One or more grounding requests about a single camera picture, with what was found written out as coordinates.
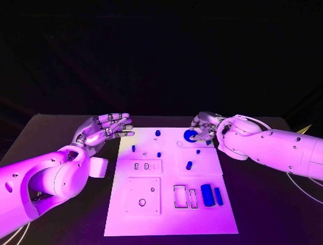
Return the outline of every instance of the blue rectangular block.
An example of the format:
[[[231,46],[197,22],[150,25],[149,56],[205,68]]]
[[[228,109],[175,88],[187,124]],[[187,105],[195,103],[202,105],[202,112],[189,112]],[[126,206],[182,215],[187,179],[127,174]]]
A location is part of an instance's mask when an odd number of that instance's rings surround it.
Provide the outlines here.
[[[215,205],[214,195],[211,191],[211,185],[201,185],[202,196],[204,196],[204,206],[211,207]]]
[[[218,204],[220,205],[224,205],[224,202],[223,202],[223,195],[221,195],[221,190],[220,188],[215,188],[215,196],[217,196],[217,201],[218,201]]]

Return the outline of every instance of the blue object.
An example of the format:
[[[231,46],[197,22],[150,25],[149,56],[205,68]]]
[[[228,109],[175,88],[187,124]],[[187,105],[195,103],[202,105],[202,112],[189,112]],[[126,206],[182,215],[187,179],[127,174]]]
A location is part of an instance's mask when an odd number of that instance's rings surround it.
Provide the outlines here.
[[[224,205],[224,202],[223,202],[223,195],[221,195],[221,190],[220,190],[220,188],[215,188],[214,191],[215,191],[215,196],[217,196],[218,204],[220,204],[220,205]]]
[[[192,168],[192,162],[189,161],[188,166],[187,166],[187,170],[191,170],[191,168]]]
[[[198,135],[198,132],[195,130],[187,130],[184,137],[188,142],[197,142],[197,140],[191,140],[189,137]]]
[[[202,196],[204,196],[204,206],[211,207],[215,205],[214,195],[211,191],[211,185],[201,185]]]

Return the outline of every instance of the circular hole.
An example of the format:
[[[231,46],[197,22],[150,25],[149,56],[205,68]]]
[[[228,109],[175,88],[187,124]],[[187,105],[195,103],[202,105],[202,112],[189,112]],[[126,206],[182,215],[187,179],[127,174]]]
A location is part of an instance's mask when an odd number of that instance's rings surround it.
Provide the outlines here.
[[[146,205],[146,203],[148,203],[148,202],[146,202],[145,199],[140,199],[140,200],[139,200],[139,205],[140,205],[142,207]]]

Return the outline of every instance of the pink-lit robot arm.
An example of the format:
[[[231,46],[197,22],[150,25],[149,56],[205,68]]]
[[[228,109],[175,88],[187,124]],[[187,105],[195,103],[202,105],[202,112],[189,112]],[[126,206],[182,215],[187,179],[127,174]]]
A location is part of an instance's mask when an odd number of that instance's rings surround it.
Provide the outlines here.
[[[269,130],[263,131],[254,121]],[[234,159],[246,160],[250,157],[280,171],[323,181],[323,139],[273,130],[261,121],[243,115],[223,117],[201,112],[191,130],[198,123],[202,133],[191,140],[211,140],[217,135],[220,150]]]
[[[71,145],[0,168],[0,238],[83,191],[88,177],[103,178],[107,160],[91,157],[106,140],[133,136],[129,114],[90,118]],[[31,197],[31,192],[42,193]]]

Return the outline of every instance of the dark gray table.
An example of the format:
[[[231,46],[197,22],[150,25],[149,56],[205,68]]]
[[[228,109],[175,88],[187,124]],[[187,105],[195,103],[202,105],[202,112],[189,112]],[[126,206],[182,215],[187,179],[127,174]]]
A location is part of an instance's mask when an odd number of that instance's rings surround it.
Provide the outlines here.
[[[70,144],[77,127],[88,117],[38,114],[29,121],[0,166],[52,152]],[[132,119],[136,127],[188,127],[194,117],[133,116]],[[290,131],[282,118],[257,119],[272,128]],[[110,160],[106,178],[90,178],[80,195],[31,223],[22,245],[323,244],[323,205],[303,194],[286,173],[251,160],[234,160],[220,151],[240,234],[104,237],[119,145],[120,140],[112,140],[96,155]],[[296,180],[308,188],[316,188],[306,178],[296,177]],[[313,192],[319,195],[323,189],[315,189]]]

